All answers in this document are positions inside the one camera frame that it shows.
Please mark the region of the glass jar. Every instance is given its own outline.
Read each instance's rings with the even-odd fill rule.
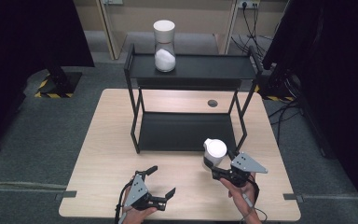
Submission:
[[[155,64],[160,72],[170,72],[175,68],[175,52],[173,42],[155,45]]]

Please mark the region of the black stand base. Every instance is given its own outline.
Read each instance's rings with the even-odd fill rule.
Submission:
[[[80,72],[66,72],[66,78],[68,78],[69,84],[71,86],[71,91],[62,92],[56,86],[56,84],[51,79],[51,74],[48,74],[43,80],[42,84],[35,95],[35,97],[47,97],[47,98],[70,98],[74,94],[77,83],[79,82],[82,73]]]

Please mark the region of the black metal frame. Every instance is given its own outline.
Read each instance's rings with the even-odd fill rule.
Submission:
[[[240,142],[236,146],[235,146],[235,137],[234,136],[233,136],[234,137],[233,139],[234,139],[235,151],[240,150],[240,148],[241,148],[241,146],[242,146],[242,144],[243,144],[243,142],[244,142],[244,140],[245,140],[245,138],[247,136],[243,116],[244,116],[244,114],[246,112],[246,109],[247,109],[247,107],[248,107],[248,105],[249,105],[249,103],[251,101],[253,93],[255,92],[256,76],[260,76],[262,71],[263,71],[262,68],[261,68],[261,64],[258,61],[257,57],[255,56],[256,54],[255,54],[255,51],[253,49],[251,49],[249,51],[248,55],[246,55],[246,56],[234,56],[234,57],[236,57],[237,59],[238,59],[238,57],[240,57],[241,59],[243,58],[244,60],[249,60],[249,62],[250,62],[250,57],[252,57],[254,59],[254,61],[255,61],[255,67],[256,67],[257,73],[253,69],[254,73],[249,75],[249,77],[247,77],[247,78],[241,78],[241,77],[236,78],[235,77],[235,78],[232,78],[232,79],[227,79],[227,78],[222,77],[222,78],[219,78],[219,79],[211,80],[211,79],[208,79],[207,77],[202,77],[201,79],[196,80],[196,84],[194,84],[194,83],[191,84],[190,83],[190,82],[193,82],[194,79],[185,78],[185,79],[181,80],[182,81],[181,83],[184,84],[184,86],[180,86],[180,87],[175,86],[175,84],[171,85],[170,81],[167,82],[166,80],[162,80],[162,83],[158,83],[158,81],[157,82],[153,82],[153,81],[148,82],[149,79],[144,78],[144,77],[142,77],[142,78],[132,77],[131,76],[131,66],[132,66],[131,63],[132,63],[134,57],[136,57],[137,55],[145,56],[146,54],[136,54],[135,53],[135,48],[134,48],[133,44],[131,44],[130,50],[129,50],[129,53],[128,53],[128,56],[127,56],[127,60],[126,60],[126,62],[124,64],[124,73],[125,73],[125,76],[126,76],[126,81],[127,81],[127,85],[128,85],[130,99],[131,99],[131,106],[132,106],[133,115],[134,115],[134,119],[133,119],[132,127],[131,127],[131,138],[132,138],[132,141],[133,141],[133,144],[135,146],[135,149],[136,149],[137,153],[140,153],[140,151],[141,151],[141,148],[139,146],[139,142],[138,142],[138,140],[137,140],[137,138],[135,136],[135,129],[136,129],[137,121],[138,121],[140,107],[142,108],[142,112],[143,112],[142,119],[144,119],[145,115],[147,115],[147,114],[156,114],[157,113],[157,112],[149,112],[149,111],[145,110],[145,103],[144,103],[144,96],[143,96],[142,89],[146,89],[146,90],[186,90],[186,91],[234,91],[234,94],[233,94],[232,101],[230,103],[230,107],[228,109],[228,112],[226,114],[221,114],[221,115],[222,116],[225,116],[225,115],[230,116],[234,104],[237,107],[237,111],[238,111],[238,115],[239,115],[239,118],[240,118],[241,129],[242,129],[243,135],[242,135],[242,137],[240,139]],[[212,56],[212,57],[221,57],[221,58],[223,58],[223,57],[232,57],[232,56],[215,55],[215,56]],[[134,78],[134,79],[136,79],[138,81],[138,99],[137,99],[136,102],[135,102],[134,95],[133,95],[132,82],[131,82],[132,78]],[[240,86],[241,86],[241,81],[243,79],[251,79],[253,81],[253,84],[252,84],[252,87],[251,87],[251,89],[249,91],[248,97],[246,98],[246,101],[243,104],[243,107],[241,107],[241,104],[240,104],[240,101],[239,101],[239,98],[238,98],[238,92],[239,92],[239,89],[240,89]],[[211,114],[176,113],[176,112],[158,112],[158,113],[161,114],[161,115],[169,114],[169,115],[172,115],[172,116],[180,116],[180,115],[189,115],[189,116],[192,116],[192,115],[195,115],[195,116],[197,116],[197,115],[202,115],[202,116],[216,115],[215,113],[211,113]]]

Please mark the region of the person's left hand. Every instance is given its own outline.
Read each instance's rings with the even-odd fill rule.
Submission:
[[[126,188],[124,202],[127,200],[129,195],[131,186]],[[139,211],[133,208],[132,206],[123,207],[123,214],[127,213],[126,217],[123,220],[123,224],[140,224],[144,221],[144,219],[151,215],[152,213],[156,212],[157,208],[150,207],[145,210]]]

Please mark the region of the white desk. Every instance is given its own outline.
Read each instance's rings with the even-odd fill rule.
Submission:
[[[245,99],[246,93],[240,92],[239,96],[240,100]],[[219,91],[144,91],[147,110],[220,112],[226,111],[231,97],[231,92]],[[207,106],[210,99],[219,105]],[[232,114],[234,132],[241,135],[240,124],[234,122],[236,113]],[[150,219],[241,219],[227,190],[203,168],[202,152],[141,151],[136,154],[130,136],[132,118],[128,90],[103,92],[67,187],[67,191],[76,191],[76,196],[62,200],[60,214],[63,217],[114,217],[119,194],[134,172],[157,165],[158,170],[145,179],[150,193],[163,197],[172,188],[176,188],[176,193],[168,201],[166,211],[156,212]],[[268,214],[268,220],[299,220],[296,200],[283,198],[283,194],[293,194],[293,190],[257,94],[246,111],[245,124],[248,136],[241,151],[268,168],[268,174],[256,177],[260,187],[256,207]],[[228,157],[221,167],[229,168]]]

